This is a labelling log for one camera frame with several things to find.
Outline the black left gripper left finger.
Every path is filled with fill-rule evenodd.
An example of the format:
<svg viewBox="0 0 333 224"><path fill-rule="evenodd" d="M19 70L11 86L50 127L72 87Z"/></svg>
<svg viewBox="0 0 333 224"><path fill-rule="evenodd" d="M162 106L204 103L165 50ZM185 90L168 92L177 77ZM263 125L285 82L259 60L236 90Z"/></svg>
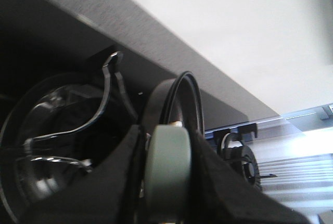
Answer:
<svg viewBox="0 0 333 224"><path fill-rule="evenodd" d="M145 153L145 132L133 125L92 173L32 204L21 223L135 223Z"/></svg>

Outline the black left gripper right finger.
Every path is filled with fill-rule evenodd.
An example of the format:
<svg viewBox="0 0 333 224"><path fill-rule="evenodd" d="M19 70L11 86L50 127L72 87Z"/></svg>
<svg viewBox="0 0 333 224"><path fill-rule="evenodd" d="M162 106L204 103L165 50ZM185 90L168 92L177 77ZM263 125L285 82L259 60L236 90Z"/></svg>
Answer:
<svg viewBox="0 0 333 224"><path fill-rule="evenodd" d="M185 223L309 223L245 182L200 132L189 135L192 166Z"/></svg>

